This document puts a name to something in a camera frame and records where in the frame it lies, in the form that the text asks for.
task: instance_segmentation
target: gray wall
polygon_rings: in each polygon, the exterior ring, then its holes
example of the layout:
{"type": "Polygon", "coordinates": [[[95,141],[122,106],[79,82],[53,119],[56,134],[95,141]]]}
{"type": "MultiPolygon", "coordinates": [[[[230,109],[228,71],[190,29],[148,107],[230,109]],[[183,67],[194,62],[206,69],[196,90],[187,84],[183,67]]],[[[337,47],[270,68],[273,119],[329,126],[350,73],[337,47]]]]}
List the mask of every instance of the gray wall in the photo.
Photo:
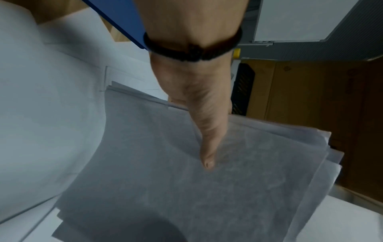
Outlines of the gray wall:
{"type": "Polygon", "coordinates": [[[279,61],[365,60],[383,54],[383,1],[360,0],[325,42],[241,46],[241,58],[279,61]]]}

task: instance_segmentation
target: blue object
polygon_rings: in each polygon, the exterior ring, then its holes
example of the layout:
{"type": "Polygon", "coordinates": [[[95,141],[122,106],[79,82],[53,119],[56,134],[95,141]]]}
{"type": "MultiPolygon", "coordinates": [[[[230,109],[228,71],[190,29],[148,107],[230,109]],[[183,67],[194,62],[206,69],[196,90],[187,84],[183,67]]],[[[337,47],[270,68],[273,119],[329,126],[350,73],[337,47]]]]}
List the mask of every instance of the blue object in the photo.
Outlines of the blue object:
{"type": "Polygon", "coordinates": [[[147,49],[144,43],[145,28],[132,0],[83,0],[83,2],[138,47],[147,49]]]}

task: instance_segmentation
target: black cord bracelet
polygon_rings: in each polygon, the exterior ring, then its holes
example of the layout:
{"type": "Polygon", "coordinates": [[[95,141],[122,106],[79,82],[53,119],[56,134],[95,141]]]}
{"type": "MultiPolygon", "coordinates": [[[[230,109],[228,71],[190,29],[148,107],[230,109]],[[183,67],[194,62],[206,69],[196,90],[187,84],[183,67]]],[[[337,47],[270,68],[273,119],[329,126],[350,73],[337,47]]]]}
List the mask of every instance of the black cord bracelet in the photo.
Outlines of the black cord bracelet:
{"type": "Polygon", "coordinates": [[[148,34],[146,32],[144,34],[144,43],[150,51],[159,55],[163,55],[179,61],[197,62],[209,61],[231,51],[238,45],[241,38],[242,29],[240,27],[237,33],[228,40],[225,40],[205,49],[201,48],[199,45],[190,44],[188,47],[188,52],[167,49],[165,47],[159,46],[149,39],[148,34]]]}

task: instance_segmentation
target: yellow object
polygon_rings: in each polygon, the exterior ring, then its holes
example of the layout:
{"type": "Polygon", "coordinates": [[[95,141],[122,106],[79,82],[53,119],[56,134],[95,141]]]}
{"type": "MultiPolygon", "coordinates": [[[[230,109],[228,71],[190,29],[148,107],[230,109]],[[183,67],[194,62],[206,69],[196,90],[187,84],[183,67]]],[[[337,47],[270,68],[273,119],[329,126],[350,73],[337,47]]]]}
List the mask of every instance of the yellow object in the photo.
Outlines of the yellow object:
{"type": "Polygon", "coordinates": [[[233,59],[239,59],[239,55],[241,54],[241,49],[234,49],[233,51],[233,59]]]}

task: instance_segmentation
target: black perforated object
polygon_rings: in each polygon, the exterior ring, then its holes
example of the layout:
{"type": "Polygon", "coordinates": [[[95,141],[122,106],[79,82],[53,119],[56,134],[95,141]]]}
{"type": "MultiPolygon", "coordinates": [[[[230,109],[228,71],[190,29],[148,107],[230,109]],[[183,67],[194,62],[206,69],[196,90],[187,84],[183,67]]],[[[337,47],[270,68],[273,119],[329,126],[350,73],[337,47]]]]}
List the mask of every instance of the black perforated object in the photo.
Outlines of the black perforated object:
{"type": "Polygon", "coordinates": [[[149,50],[159,55],[163,55],[179,61],[197,62],[209,61],[231,51],[238,45],[241,38],[242,29],[239,28],[237,33],[228,40],[225,40],[205,49],[201,48],[199,45],[190,44],[187,52],[177,51],[159,46],[158,44],[150,40],[147,33],[144,34],[144,43],[149,48],[149,50]]]}
{"type": "Polygon", "coordinates": [[[239,64],[231,94],[231,102],[233,104],[232,114],[246,116],[254,77],[255,72],[248,64],[239,64]]]}

